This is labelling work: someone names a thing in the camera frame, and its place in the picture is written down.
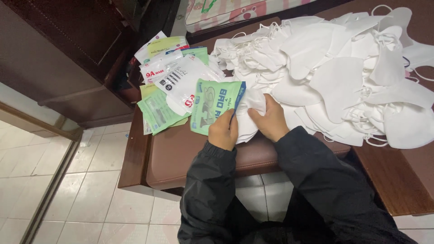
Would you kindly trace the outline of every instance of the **hand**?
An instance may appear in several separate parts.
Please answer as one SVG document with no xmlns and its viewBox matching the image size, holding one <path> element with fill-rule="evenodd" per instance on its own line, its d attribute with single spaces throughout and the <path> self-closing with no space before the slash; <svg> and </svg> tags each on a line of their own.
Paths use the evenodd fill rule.
<svg viewBox="0 0 434 244">
<path fill-rule="evenodd" d="M 232 151 L 238 139 L 238 120 L 233 109 L 229 109 L 217 118 L 208 129 L 208 141 L 216 147 Z"/>
<path fill-rule="evenodd" d="M 266 103 L 264 116 L 261 116 L 254 109 L 249 109 L 247 112 L 262 134 L 273 142 L 277 142 L 289 132 L 289 129 L 286 125 L 282 106 L 270 94 L 264 94 L 264 96 Z"/>
</svg>

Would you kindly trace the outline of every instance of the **logo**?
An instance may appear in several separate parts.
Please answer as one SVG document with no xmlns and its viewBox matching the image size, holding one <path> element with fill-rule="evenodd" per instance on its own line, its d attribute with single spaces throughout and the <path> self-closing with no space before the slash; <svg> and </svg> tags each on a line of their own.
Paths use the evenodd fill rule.
<svg viewBox="0 0 434 244">
<path fill-rule="evenodd" d="M 160 70 L 160 71 L 157 71 L 157 72 L 153 72 L 153 71 L 151 71 L 151 72 L 149 72 L 149 73 L 146 73 L 146 78 L 149 78 L 149 77 L 151 77 L 151 76 L 154 76 L 154 75 L 156 75 L 156 74 L 159 74 L 159 73 L 163 73 L 164 72 L 164 69 L 162 69 L 162 70 Z"/>
<path fill-rule="evenodd" d="M 187 107 L 191 108 L 191 106 L 193 106 L 193 100 L 194 100 L 194 95 L 190 95 L 190 98 L 187 99 L 184 104 Z"/>
</svg>

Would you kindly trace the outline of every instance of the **black jacket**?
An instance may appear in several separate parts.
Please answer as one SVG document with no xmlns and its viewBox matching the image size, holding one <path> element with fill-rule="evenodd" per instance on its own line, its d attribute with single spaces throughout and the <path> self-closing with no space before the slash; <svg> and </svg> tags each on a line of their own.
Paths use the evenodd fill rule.
<svg viewBox="0 0 434 244">
<path fill-rule="evenodd" d="M 322 217 L 335 243 L 416 243 L 400 232 L 389 213 L 373 202 L 374 192 L 362 173 L 337 159 L 333 152 L 299 126 L 274 144 L 279 166 Z M 258 228 L 234 240 L 225 227 L 227 209 L 235 196 L 235 156 L 206 143 L 187 172 L 181 199 L 181 244 L 311 243 L 315 229 L 297 222 Z"/>
</svg>

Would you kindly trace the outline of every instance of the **pile of masks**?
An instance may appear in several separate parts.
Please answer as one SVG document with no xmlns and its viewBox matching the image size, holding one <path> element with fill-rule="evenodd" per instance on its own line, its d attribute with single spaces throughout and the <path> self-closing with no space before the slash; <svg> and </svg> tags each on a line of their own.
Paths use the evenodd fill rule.
<svg viewBox="0 0 434 244">
<path fill-rule="evenodd" d="M 300 125 L 327 141 L 400 149 L 433 141 L 434 92 L 410 72 L 434 66 L 434 46 L 408 36 L 410 9 L 390 9 L 386 16 L 374 10 L 331 21 L 298 17 L 217 40 L 210 60 L 233 71 L 222 81 L 247 86 L 236 112 L 237 143 L 257 133 L 247 110 L 265 114 L 262 93 L 283 107 L 290 129 Z"/>
</svg>

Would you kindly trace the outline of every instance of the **clothes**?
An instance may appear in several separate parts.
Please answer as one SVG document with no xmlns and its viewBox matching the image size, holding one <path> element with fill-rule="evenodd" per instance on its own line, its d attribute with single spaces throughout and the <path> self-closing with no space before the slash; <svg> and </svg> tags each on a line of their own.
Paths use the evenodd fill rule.
<svg viewBox="0 0 434 244">
<path fill-rule="evenodd" d="M 274 146 L 295 192 L 284 223 L 256 224 L 250 219 L 251 226 L 245 227 L 243 222 L 233 221 L 234 209 L 246 216 L 235 197 L 237 152 L 207 142 L 187 172 L 180 204 L 181 244 L 416 243 L 374 204 L 374 192 L 363 174 L 338 160 L 303 127 L 296 127 Z"/>
</svg>

